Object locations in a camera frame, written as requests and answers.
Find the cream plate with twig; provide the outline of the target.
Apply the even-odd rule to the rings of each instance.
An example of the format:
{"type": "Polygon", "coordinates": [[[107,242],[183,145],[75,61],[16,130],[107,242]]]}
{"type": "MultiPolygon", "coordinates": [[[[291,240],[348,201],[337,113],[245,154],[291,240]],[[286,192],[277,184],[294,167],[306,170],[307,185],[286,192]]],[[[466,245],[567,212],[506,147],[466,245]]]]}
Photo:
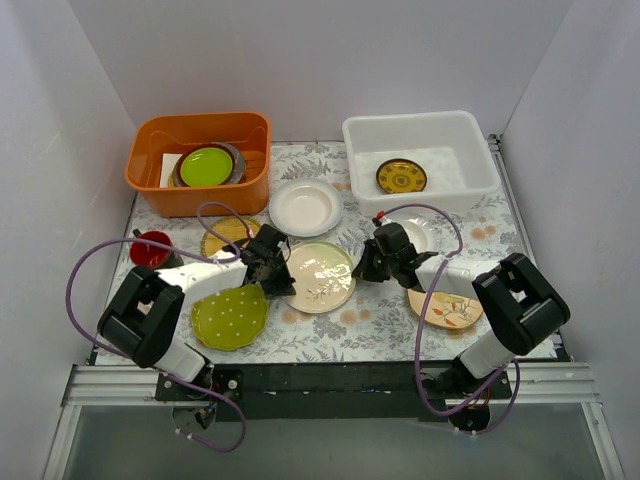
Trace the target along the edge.
{"type": "Polygon", "coordinates": [[[324,314],[342,306],[353,294],[356,280],[348,253],[325,241],[301,242],[287,262],[295,294],[286,303],[306,314],[324,314]]]}

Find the yellow black patterned plate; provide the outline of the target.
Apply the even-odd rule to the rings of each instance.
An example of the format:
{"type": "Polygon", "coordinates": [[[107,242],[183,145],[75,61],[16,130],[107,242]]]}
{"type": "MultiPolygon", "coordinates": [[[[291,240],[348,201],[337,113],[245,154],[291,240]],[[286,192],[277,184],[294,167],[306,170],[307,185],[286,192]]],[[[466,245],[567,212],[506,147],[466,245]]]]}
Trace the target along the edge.
{"type": "Polygon", "coordinates": [[[375,175],[378,187],[387,194],[416,193],[428,184],[426,171],[416,162],[393,158],[383,162],[375,175]]]}

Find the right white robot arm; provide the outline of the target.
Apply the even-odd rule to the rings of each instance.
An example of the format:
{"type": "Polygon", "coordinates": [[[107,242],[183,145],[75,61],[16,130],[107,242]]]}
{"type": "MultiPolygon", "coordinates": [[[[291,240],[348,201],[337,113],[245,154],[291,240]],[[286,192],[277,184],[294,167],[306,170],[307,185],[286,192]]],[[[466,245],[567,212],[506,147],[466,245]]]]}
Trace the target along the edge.
{"type": "Polygon", "coordinates": [[[570,309],[544,275],[522,253],[497,261],[453,260],[419,252],[404,227],[376,220],[365,242],[356,279],[394,279],[408,290],[436,291],[477,301],[490,329],[423,385],[440,393],[475,397],[499,368],[526,356],[570,319],[570,309]]]}

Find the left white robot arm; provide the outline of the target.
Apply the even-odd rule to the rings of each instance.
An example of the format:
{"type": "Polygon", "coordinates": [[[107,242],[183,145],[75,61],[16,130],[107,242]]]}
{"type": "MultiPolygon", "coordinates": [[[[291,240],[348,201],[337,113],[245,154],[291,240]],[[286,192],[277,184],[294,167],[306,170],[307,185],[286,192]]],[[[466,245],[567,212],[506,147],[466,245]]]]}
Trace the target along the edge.
{"type": "Polygon", "coordinates": [[[137,366],[166,372],[188,398],[203,399],[213,377],[208,359],[175,335],[182,310],[202,315],[202,336],[249,343],[263,324],[268,297],[295,292],[282,250],[288,243],[286,234],[264,225],[246,243],[205,261],[161,270],[137,266],[101,316],[98,332],[137,366]]]}

